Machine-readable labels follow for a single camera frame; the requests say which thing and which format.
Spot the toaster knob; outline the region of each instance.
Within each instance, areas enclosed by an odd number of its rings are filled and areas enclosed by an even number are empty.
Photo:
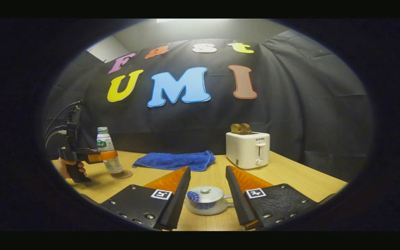
[[[257,165],[257,166],[265,165],[265,161],[264,161],[263,159],[257,159],[257,160],[256,160],[256,165]]]

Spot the blue letter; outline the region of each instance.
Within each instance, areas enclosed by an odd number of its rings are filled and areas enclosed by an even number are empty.
[[[151,77],[154,80],[154,90],[152,91],[152,99],[148,102],[148,107],[158,107],[165,104],[166,100],[163,99],[163,91],[171,103],[178,100],[183,88],[186,89],[185,95],[182,96],[183,102],[200,102],[208,101],[211,95],[205,91],[205,81],[203,74],[208,69],[205,67],[189,68],[176,81],[174,77],[168,73],[163,72]]]

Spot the white toaster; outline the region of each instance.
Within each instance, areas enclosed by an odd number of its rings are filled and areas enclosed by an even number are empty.
[[[226,157],[241,169],[265,166],[269,161],[269,134],[226,133]]]

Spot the coaster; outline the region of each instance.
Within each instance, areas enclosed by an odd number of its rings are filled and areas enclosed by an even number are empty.
[[[111,176],[114,177],[115,179],[125,179],[125,178],[132,176],[132,172],[124,169],[123,171],[121,171],[119,173],[111,174]]]

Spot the black fabric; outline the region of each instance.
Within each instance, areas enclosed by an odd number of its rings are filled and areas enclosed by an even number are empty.
[[[235,51],[227,44],[239,41],[201,39],[158,44],[135,52],[120,70],[108,74],[115,60],[100,64],[66,89],[61,106],[84,100],[79,143],[95,148],[97,127],[107,126],[117,150],[130,152],[192,153],[210,150],[224,155],[225,133],[233,123],[248,123],[252,131],[269,133],[270,150],[318,171],[349,181],[368,153],[372,114],[362,83],[337,56],[293,31],[263,44],[245,43],[254,53]],[[213,53],[196,53],[194,44],[210,43]],[[144,57],[160,46],[169,51]],[[229,65],[251,69],[255,99],[233,95],[235,76]],[[148,107],[154,80],[169,72],[179,80],[186,70],[206,67],[205,91],[209,101],[184,103],[182,91],[175,103]],[[143,70],[132,93],[110,102],[111,81]]]
[[[351,180],[365,165],[373,136],[362,83],[340,58],[299,33],[286,31],[264,45],[299,96],[304,137],[298,162]]]
[[[69,104],[84,98],[87,88],[85,79],[91,77],[92,70],[103,65],[103,62],[91,53],[84,51],[70,62],[52,86],[46,101],[43,116],[43,131],[51,124],[53,119]],[[60,125],[66,125],[66,118],[71,108],[66,109],[53,123],[49,130]],[[56,134],[48,142],[46,151],[49,159],[58,158],[58,148],[66,146],[65,135]]]

